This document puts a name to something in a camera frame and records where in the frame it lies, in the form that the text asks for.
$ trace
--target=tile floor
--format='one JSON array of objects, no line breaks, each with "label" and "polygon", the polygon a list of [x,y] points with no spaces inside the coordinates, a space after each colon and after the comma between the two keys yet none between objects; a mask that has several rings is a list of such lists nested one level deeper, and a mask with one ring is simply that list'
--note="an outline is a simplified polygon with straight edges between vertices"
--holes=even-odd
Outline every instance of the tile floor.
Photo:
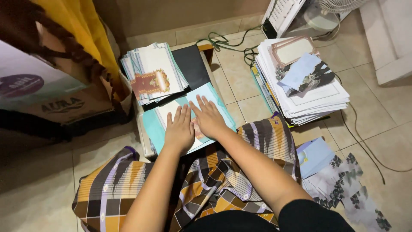
[{"label": "tile floor", "polygon": [[[228,35],[231,44],[238,43],[243,33]],[[260,31],[252,31],[239,49],[259,44],[265,39]],[[178,49],[192,45],[178,45]],[[382,163],[404,170],[412,167],[412,79],[381,88],[377,85],[365,32],[359,12],[352,12],[342,22],[333,41],[315,44],[321,58],[329,63],[342,79],[358,114],[360,137],[354,139],[337,112],[325,121],[309,124],[319,126],[326,142],[341,157],[353,153],[364,174],[361,183],[392,224],[394,232],[412,230],[412,172],[397,173],[378,164],[379,172],[361,146],[367,144]],[[243,54],[222,50],[213,56],[213,74],[227,108],[237,126],[270,116],[255,86]],[[344,119],[355,133],[352,108],[344,110]],[[1,160],[0,225],[2,231],[77,231],[77,219],[71,211],[78,180],[99,167],[125,145],[140,149],[136,125],[111,126],[92,131],[71,143],[32,150]],[[338,212],[344,216],[340,205]],[[366,231],[353,225],[356,231]]]}]

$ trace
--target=yellow curtain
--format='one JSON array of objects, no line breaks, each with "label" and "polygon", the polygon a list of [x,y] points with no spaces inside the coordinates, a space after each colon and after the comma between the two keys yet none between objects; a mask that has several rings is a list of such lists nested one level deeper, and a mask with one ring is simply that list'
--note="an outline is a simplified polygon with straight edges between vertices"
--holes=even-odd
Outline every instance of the yellow curtain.
[{"label": "yellow curtain", "polygon": [[119,67],[92,0],[31,1],[42,6],[50,19],[71,32],[84,50],[108,70],[113,79],[115,99],[124,100],[126,95],[119,77]]}]

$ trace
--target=stack of paper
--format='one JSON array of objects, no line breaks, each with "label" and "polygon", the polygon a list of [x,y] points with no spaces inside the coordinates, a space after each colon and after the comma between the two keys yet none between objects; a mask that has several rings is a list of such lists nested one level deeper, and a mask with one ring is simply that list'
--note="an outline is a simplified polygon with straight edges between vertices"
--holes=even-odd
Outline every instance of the stack of paper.
[{"label": "stack of paper", "polygon": [[[176,113],[176,109],[179,106],[183,106],[184,104],[189,104],[189,101],[192,101],[197,107],[199,107],[196,99],[196,95],[205,96],[209,101],[213,101],[215,103],[217,109],[219,110],[220,114],[223,116],[226,125],[231,128],[233,131],[236,131],[236,124],[232,117],[230,116],[229,112],[227,111],[225,104],[217,95],[213,86],[209,83],[189,92],[184,97],[180,97],[170,103],[167,103],[163,106],[156,107],[149,111],[145,111],[143,114],[143,125],[145,130],[153,143],[157,153],[163,148],[164,145],[164,136],[167,126],[167,114],[169,112],[172,113],[172,118],[174,118],[174,114]],[[206,137],[200,130],[199,126],[197,125],[196,115],[192,111],[192,122],[194,123],[195,128],[195,142],[193,146],[190,148],[188,153],[194,152],[202,147],[205,147],[213,142],[210,138]]]},{"label": "stack of paper", "polygon": [[345,109],[349,94],[335,78],[329,84],[309,91],[288,94],[290,87],[280,80],[285,77],[285,68],[294,67],[306,53],[318,55],[311,38],[294,37],[270,39],[258,46],[256,56],[256,81],[272,111],[279,108],[288,123],[301,125],[322,118],[336,110]]},{"label": "stack of paper", "polygon": [[296,149],[296,153],[302,179],[306,179],[322,170],[335,156],[335,153],[322,138],[302,144]]},{"label": "stack of paper", "polygon": [[167,43],[128,51],[121,63],[139,105],[158,102],[189,86]]}]

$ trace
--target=patterned sarong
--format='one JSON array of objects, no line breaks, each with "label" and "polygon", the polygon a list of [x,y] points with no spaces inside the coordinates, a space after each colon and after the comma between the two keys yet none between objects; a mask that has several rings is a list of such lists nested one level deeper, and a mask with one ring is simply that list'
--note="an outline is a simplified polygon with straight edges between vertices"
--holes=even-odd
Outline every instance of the patterned sarong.
[{"label": "patterned sarong", "polygon": [[[243,125],[237,134],[300,183],[295,144],[281,115],[275,112],[269,119]],[[85,231],[119,231],[154,165],[136,161],[137,156],[133,148],[124,147],[80,179],[72,208]],[[243,171],[216,142],[180,159],[166,229],[179,231],[198,218],[225,210],[256,213],[278,225]]]}]

